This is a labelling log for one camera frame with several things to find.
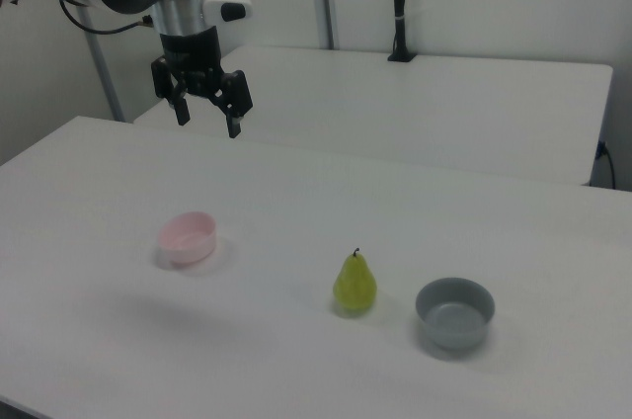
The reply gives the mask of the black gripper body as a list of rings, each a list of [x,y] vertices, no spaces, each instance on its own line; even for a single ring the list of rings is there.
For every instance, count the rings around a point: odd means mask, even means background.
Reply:
[[[158,59],[158,97],[166,99],[184,82],[186,92],[207,99],[222,99],[224,71],[216,26],[189,36],[161,35],[163,55]]]

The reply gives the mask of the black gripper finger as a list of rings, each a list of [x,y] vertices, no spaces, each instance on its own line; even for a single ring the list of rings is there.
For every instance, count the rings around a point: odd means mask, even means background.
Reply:
[[[191,119],[185,99],[187,94],[186,80],[182,76],[172,73],[164,56],[151,63],[151,72],[156,96],[169,103],[180,126],[186,125]]]
[[[241,133],[241,121],[253,108],[245,73],[236,70],[222,74],[211,87],[208,99],[224,114],[229,137],[236,138]]]

